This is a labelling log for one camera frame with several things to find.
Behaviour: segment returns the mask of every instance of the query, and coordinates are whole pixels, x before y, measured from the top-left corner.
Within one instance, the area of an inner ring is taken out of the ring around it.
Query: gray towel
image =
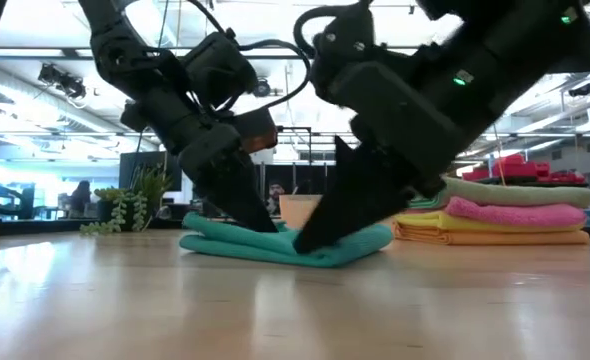
[[[568,204],[579,209],[590,206],[590,189],[578,187],[541,188],[529,186],[485,185],[445,177],[446,188],[433,199],[415,198],[411,209],[438,209],[453,196],[478,205],[540,206]]]

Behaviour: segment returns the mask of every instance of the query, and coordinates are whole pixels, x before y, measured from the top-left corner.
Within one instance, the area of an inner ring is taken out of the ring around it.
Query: wooden table
[[[2,238],[0,359],[590,360],[588,247],[395,242],[323,270],[181,234]]]

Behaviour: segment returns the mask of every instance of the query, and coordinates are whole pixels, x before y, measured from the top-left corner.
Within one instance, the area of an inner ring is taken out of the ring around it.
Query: cloth
[[[571,226],[586,222],[584,211],[568,204],[531,207],[481,206],[454,196],[444,211],[451,216],[499,225]]]
[[[476,233],[439,231],[423,232],[419,228],[395,227],[395,238],[441,245],[575,245],[588,244],[590,237],[580,230],[557,233]]]
[[[478,205],[541,206],[568,204],[578,209],[590,205],[590,189],[576,187],[539,188],[528,186],[485,185],[445,177],[446,188],[434,199],[415,198],[410,208],[436,209],[448,205],[453,196]]]
[[[569,226],[509,226],[484,223],[477,220],[451,216],[445,211],[433,211],[425,214],[402,214],[395,217],[402,227],[422,228],[423,232],[438,233],[440,230],[459,232],[496,232],[496,233],[543,233],[580,230],[584,222]]]
[[[373,225],[341,239],[335,246],[321,248],[308,255],[299,255],[293,248],[293,241],[299,231],[290,230],[283,223],[278,224],[278,233],[258,233],[188,214],[184,218],[184,226],[200,233],[186,235],[180,240],[180,246],[187,250],[311,267],[338,267],[348,264],[377,252],[393,238],[390,227]]]

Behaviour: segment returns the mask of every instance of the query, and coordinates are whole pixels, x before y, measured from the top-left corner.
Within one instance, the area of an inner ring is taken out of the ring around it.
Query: yellow towel
[[[558,233],[454,232],[435,228],[395,226],[395,238],[439,245],[586,245],[590,237],[583,231]]]
[[[402,214],[395,220],[402,227],[424,228],[434,230],[489,233],[546,233],[581,230],[584,223],[572,226],[507,226],[488,224],[481,221],[448,215],[444,211],[432,211],[424,214]]]

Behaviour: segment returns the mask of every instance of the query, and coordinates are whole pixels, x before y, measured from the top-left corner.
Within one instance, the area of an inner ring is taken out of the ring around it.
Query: red object
[[[488,168],[475,168],[472,172],[462,174],[462,179],[467,181],[488,179]]]
[[[499,177],[502,174],[504,177],[537,177],[537,167],[533,162],[525,162],[521,154],[514,154],[499,158],[493,165],[493,176]]]
[[[551,164],[535,163],[535,170],[537,171],[537,181],[548,182],[551,175]]]

